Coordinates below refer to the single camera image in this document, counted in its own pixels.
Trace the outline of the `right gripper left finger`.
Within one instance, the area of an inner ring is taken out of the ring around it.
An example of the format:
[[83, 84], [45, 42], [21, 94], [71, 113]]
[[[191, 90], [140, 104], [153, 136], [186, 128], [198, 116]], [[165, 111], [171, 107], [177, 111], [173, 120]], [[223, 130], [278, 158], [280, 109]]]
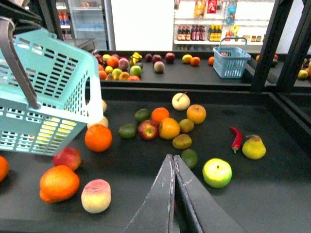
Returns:
[[143, 204], [134, 214], [125, 233], [171, 233], [173, 230], [175, 167], [167, 154]]

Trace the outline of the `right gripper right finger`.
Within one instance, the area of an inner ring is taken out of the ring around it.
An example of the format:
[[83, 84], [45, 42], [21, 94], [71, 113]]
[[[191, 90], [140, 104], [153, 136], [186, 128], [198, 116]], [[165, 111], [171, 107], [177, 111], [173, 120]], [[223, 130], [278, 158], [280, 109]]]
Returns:
[[207, 191], [179, 155], [173, 157], [179, 190], [193, 233], [245, 233]]

